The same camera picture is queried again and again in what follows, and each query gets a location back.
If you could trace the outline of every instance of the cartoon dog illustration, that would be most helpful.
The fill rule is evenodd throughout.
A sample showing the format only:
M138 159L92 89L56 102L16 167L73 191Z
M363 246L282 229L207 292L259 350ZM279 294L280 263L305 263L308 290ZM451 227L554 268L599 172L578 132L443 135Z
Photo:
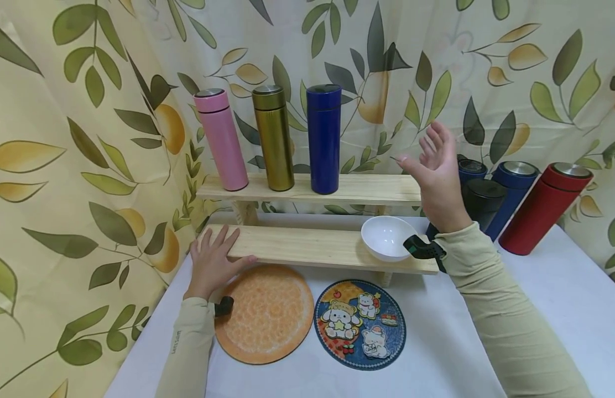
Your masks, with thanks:
M384 359L391 355L385 347L387 337L383 328L374 326L371 330L365 329L361 334L363 335L363 352L366 356Z
M358 314L367 319L376 319L381 302L370 293L358 295Z
M321 319L329 322L325 334L332 339L353 339L358 334L358 326L363 323L356 316L356 307L337 300L330 301L330 307L321 315Z

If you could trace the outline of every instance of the wooden shelf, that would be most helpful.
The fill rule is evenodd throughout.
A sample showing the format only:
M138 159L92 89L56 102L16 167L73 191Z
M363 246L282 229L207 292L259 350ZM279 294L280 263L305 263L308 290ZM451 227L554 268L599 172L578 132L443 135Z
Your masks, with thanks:
M241 229L241 235L228 254L231 257L255 255L261 263L386 273L435 275L439 271L435 260L408 257L398 263L380 261L367 251L359 231L230 226L228 235L237 227ZM212 229L212 242L221 225L208 225L207 228ZM424 235L421 238L428 242Z
M244 189L229 192L221 187L218 176L209 176L197 195L211 200L293 201L319 205L355 204L379 206L420 206L420 187L408 175L350 175L338 180L338 190L331 195L312 192L309 174L294 175L295 185L275 192L267 185L265 173L249 173Z

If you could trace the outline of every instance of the beige sleeve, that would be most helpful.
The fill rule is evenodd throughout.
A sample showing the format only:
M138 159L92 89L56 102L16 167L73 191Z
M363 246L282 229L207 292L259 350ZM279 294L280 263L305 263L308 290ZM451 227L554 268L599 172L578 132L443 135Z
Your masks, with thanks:
M155 397L203 398L215 335L215 306L203 298L185 299L173 329L170 353Z
M506 271L478 223L438 234L447 273L467 304L508 397L578 398L590 392L551 327Z

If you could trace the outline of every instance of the cartoon mouse pad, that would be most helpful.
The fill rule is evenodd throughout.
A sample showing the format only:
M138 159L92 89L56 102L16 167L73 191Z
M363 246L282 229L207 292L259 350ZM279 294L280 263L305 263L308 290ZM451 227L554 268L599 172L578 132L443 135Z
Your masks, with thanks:
M359 370L391 364L405 347L405 319L394 299L375 284L345 280L316 301L314 327L334 359Z

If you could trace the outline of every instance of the leaf pattern curtain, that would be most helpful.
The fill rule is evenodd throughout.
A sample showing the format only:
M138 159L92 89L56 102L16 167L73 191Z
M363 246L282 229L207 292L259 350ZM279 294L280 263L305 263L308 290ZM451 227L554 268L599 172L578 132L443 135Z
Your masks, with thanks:
M342 173L400 172L436 118L489 169L591 169L560 225L615 281L615 0L0 0L0 397L101 397L228 209L196 196L215 167L191 94L231 94L265 172L250 96L281 85L309 172L305 92L325 82Z

